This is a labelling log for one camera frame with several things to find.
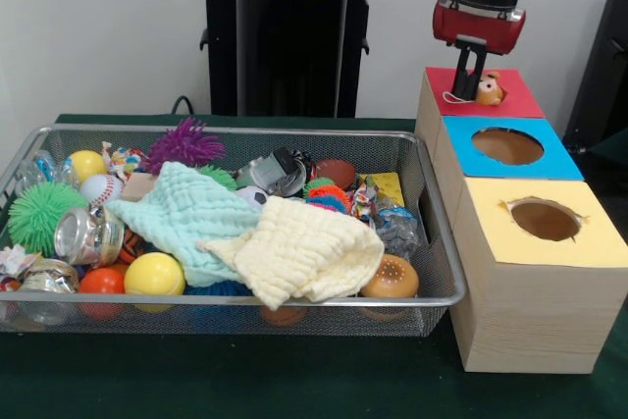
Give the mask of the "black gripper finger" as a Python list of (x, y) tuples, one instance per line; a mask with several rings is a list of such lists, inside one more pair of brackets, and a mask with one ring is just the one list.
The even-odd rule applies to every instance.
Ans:
[(487, 49), (485, 45), (469, 45), (467, 49), (475, 54), (475, 65), (473, 70), (467, 74), (464, 85), (464, 97), (475, 98), (486, 62)]
[(459, 56), (451, 93), (454, 96), (471, 96), (472, 76), (467, 71), (467, 62), (473, 46), (468, 41), (456, 41), (454, 46), (459, 50)]

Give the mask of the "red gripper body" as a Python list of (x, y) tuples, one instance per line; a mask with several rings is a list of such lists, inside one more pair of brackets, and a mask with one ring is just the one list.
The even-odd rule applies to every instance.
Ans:
[(455, 0), (438, 0), (433, 13), (435, 39), (453, 44), (459, 37), (483, 40), (487, 51), (507, 55), (515, 47), (526, 22), (526, 11), (485, 10)]

